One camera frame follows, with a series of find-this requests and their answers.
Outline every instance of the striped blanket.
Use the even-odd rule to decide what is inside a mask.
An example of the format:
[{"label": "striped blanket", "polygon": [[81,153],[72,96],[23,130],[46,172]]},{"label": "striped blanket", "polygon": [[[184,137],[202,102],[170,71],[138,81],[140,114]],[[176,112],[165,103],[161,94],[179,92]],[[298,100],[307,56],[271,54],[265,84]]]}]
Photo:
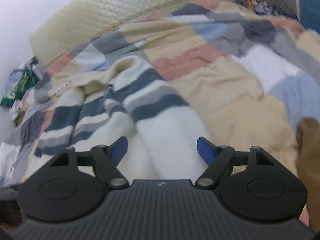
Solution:
[{"label": "striped blanket", "polygon": [[315,49],[298,22],[222,0],[123,24],[63,54],[26,94],[33,106],[0,146],[0,185],[66,146],[120,136],[129,148],[114,164],[129,181],[197,179],[207,167],[199,136],[240,151],[260,145],[296,174],[297,124],[320,121]]}]

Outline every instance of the pink patch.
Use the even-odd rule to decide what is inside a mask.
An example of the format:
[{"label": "pink patch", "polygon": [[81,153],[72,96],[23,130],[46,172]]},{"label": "pink patch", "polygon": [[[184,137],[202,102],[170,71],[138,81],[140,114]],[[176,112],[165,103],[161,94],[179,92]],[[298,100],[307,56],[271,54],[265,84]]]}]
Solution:
[{"label": "pink patch", "polygon": [[299,34],[303,32],[303,26],[296,20],[292,19],[271,19],[270,22],[275,28],[284,28],[286,30],[291,30],[294,34]]},{"label": "pink patch", "polygon": [[44,122],[42,124],[42,127],[41,127],[41,130],[40,130],[38,137],[40,137],[40,135],[45,131],[45,129],[47,129],[49,127],[49,125],[52,121],[53,114],[54,114],[54,110],[48,110],[45,113]]},{"label": "pink patch", "polygon": [[210,44],[205,44],[188,50],[181,56],[175,56],[172,59],[159,58],[151,64],[165,80],[171,81],[185,76],[195,69],[205,67],[221,56],[227,57],[229,54],[217,50]]},{"label": "pink patch", "polygon": [[214,11],[220,5],[222,0],[194,0],[193,3]]},{"label": "pink patch", "polygon": [[300,217],[299,217],[299,220],[301,223],[303,223],[306,227],[309,226],[309,213],[308,213],[308,210],[306,208],[303,209]]},{"label": "pink patch", "polygon": [[140,22],[151,22],[151,21],[156,21],[156,20],[159,20],[159,19],[161,19],[161,18],[162,18],[162,15],[161,15],[161,14],[159,14],[159,13],[157,13],[157,14],[153,14],[153,15],[151,15],[151,16],[149,16],[149,17],[147,17],[147,18],[143,19],[143,20],[138,21],[138,23],[140,23]]},{"label": "pink patch", "polygon": [[66,52],[52,63],[47,73],[49,74],[49,76],[52,76],[55,73],[59,73],[73,59],[74,56],[70,52]]}]

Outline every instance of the metal pin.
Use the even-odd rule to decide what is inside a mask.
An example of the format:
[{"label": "metal pin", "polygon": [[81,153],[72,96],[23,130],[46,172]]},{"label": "metal pin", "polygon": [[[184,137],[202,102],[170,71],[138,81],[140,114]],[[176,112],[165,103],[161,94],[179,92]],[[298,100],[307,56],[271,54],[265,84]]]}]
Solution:
[{"label": "metal pin", "polygon": [[198,184],[203,187],[211,186],[213,184],[213,180],[210,178],[201,178],[198,180]]},{"label": "metal pin", "polygon": [[127,181],[123,178],[114,178],[111,180],[111,184],[115,187],[123,186],[126,183],[127,183]]}]

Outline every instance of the beige fabric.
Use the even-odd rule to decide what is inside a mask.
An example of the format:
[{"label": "beige fabric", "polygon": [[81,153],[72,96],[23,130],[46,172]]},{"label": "beige fabric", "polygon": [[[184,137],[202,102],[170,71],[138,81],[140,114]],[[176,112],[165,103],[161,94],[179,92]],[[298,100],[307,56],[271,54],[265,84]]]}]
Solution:
[{"label": "beige fabric", "polygon": [[264,96],[260,82],[240,64],[220,57],[171,85],[199,114],[210,141],[239,151],[259,145],[297,174],[297,142],[284,104]]},{"label": "beige fabric", "polygon": [[[191,30],[191,28],[189,28],[189,30],[185,29],[184,33],[187,32],[191,33],[194,31]],[[188,37],[187,39],[180,41],[177,37],[177,39],[175,39],[175,42],[172,42],[171,44],[172,46],[164,44],[154,49],[145,49],[144,51],[145,54],[148,56],[148,59],[150,59],[150,61],[153,61],[154,59],[159,59],[161,57],[174,58],[175,56],[182,55],[184,52],[190,49],[194,49],[198,46],[205,45],[206,42],[201,36],[196,35],[194,33],[193,37]]]},{"label": "beige fabric", "polygon": [[177,22],[159,20],[156,23],[151,21],[122,24],[119,28],[119,31],[122,33],[128,43],[134,43],[150,37],[161,36],[162,38],[162,36],[165,36],[167,32],[175,30],[178,27],[179,24]]},{"label": "beige fabric", "polygon": [[320,44],[315,39],[315,35],[303,32],[296,40],[296,47],[304,50],[309,55],[320,61]]},{"label": "beige fabric", "polygon": [[53,14],[31,36],[43,66],[72,47],[141,18],[157,8],[178,8],[190,0],[73,0]]},{"label": "beige fabric", "polygon": [[69,79],[69,86],[71,88],[81,87],[84,94],[90,95],[96,91],[106,88],[106,85],[115,78],[119,73],[126,70],[130,66],[136,64],[137,60],[141,58],[137,56],[123,57],[114,62],[110,69],[101,71],[90,71],[73,75]]},{"label": "beige fabric", "polygon": [[210,121],[207,119],[210,114],[245,96],[255,99],[263,97],[259,80],[231,57],[219,57],[207,67],[175,79],[171,85],[204,117],[204,123]]},{"label": "beige fabric", "polygon": [[315,39],[315,41],[320,44],[320,35],[319,35],[319,33],[317,33],[313,29],[307,29],[306,32],[309,33]]}]

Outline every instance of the bed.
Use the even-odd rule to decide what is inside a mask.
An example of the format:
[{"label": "bed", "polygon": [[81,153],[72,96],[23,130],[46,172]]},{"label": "bed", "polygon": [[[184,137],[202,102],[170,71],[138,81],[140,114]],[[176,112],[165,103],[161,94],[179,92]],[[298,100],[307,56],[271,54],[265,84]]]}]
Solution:
[{"label": "bed", "polygon": [[298,147],[301,122],[308,130],[307,118],[313,128],[320,121],[315,34],[223,0],[171,6],[101,34],[104,25],[64,49],[61,39],[39,41],[56,23],[34,34],[46,72],[22,100],[22,124],[0,146],[2,187],[25,181],[67,146],[87,151],[121,136],[128,152],[112,161],[130,182],[194,182],[210,165],[197,153],[200,136],[239,151],[259,145],[298,176],[299,153],[309,152]]}]

